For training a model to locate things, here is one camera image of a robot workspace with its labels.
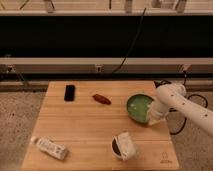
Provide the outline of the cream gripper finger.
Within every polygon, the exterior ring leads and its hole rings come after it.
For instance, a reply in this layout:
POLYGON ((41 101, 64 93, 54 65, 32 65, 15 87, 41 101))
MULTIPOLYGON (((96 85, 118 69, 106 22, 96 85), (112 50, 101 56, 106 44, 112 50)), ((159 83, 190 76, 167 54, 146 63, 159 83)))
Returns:
POLYGON ((161 121, 162 121, 161 118, 155 117, 155 116, 153 116, 153 115, 150 115, 150 116, 149 116, 148 125, 149 125, 149 126, 153 126, 153 125, 155 125, 155 124, 160 123, 161 121))

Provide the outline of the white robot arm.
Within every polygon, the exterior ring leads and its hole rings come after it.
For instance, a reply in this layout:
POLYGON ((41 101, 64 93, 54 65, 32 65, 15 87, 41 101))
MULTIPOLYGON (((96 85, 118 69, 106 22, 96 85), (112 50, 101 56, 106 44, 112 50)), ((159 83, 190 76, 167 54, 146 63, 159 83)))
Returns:
POLYGON ((182 84, 165 84, 156 89, 156 98, 147 111, 149 125, 159 123, 169 114, 171 108, 194 122, 200 129, 213 137, 213 111, 204 108, 187 98, 182 84))

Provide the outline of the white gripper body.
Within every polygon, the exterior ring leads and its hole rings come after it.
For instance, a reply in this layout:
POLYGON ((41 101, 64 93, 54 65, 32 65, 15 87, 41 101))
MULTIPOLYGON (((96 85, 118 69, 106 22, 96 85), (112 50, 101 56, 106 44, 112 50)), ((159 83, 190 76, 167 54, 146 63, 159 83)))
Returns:
POLYGON ((151 114, 156 118, 163 118, 169 113, 169 106, 161 102, 159 99, 155 99, 150 106, 151 114))

